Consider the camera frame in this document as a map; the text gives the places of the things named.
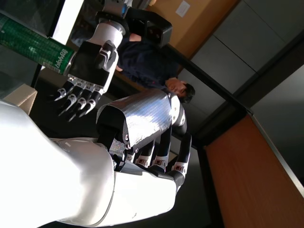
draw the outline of white robot body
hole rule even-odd
[[[170,210],[176,184],[127,162],[121,172],[95,139],[50,140],[19,107],[0,100],[3,227],[59,220],[102,227]]]

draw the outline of paper on wall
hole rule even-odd
[[[190,8],[190,5],[187,2],[182,1],[180,6],[178,7],[178,9],[175,12],[178,15],[180,15],[181,17],[184,17],[189,8]]]

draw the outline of dark jacket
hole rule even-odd
[[[122,74],[145,88],[162,89],[166,80],[177,77],[178,64],[144,38],[140,42],[130,42],[129,37],[123,38],[118,55]]]

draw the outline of green can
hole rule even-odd
[[[0,13],[0,44],[59,74],[64,74],[74,50]]]

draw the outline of man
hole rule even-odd
[[[145,88],[168,88],[182,103],[195,95],[190,84],[177,78],[178,64],[166,57],[152,42],[131,34],[118,48],[116,70]]]

